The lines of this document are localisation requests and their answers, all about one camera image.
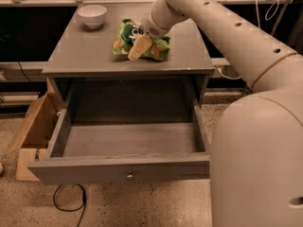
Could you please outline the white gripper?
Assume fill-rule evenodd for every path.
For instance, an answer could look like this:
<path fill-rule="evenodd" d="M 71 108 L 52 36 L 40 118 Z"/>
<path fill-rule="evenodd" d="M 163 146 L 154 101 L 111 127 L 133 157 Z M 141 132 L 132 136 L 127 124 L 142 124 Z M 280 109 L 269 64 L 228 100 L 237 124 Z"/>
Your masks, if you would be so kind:
<path fill-rule="evenodd" d="M 140 35 L 135 40 L 128 59 L 131 61 L 139 59 L 152 46 L 151 38 L 162 38 L 169 33 L 173 26 L 187 19 L 186 15 L 173 9 L 166 0 L 156 0 L 141 20 L 141 26 L 146 35 Z"/>

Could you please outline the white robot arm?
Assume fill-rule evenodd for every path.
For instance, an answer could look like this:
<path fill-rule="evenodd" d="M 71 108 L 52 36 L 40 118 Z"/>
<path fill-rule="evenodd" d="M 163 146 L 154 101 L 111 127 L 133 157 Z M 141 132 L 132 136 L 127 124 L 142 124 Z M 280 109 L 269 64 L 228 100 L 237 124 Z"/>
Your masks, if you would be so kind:
<path fill-rule="evenodd" d="M 135 60 L 192 19 L 252 90 L 213 131 L 213 227 L 303 227 L 303 57 L 215 0 L 156 0 Z"/>

